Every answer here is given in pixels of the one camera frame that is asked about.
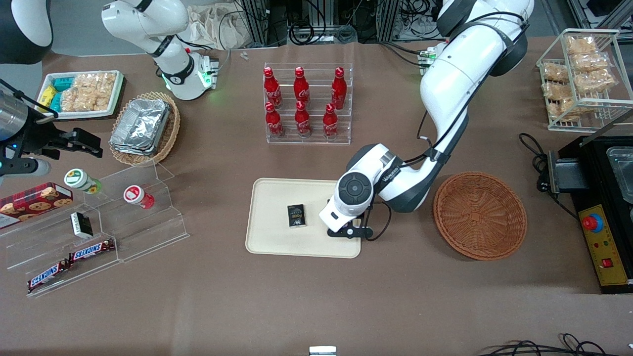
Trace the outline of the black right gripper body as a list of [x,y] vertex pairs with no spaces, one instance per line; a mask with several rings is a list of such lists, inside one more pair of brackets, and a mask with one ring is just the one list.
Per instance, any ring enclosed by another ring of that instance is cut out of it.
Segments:
[[38,124],[34,119],[27,119],[20,133],[19,156],[41,155],[42,150],[52,152],[69,149],[67,140],[61,137],[65,132],[59,130],[52,121]]

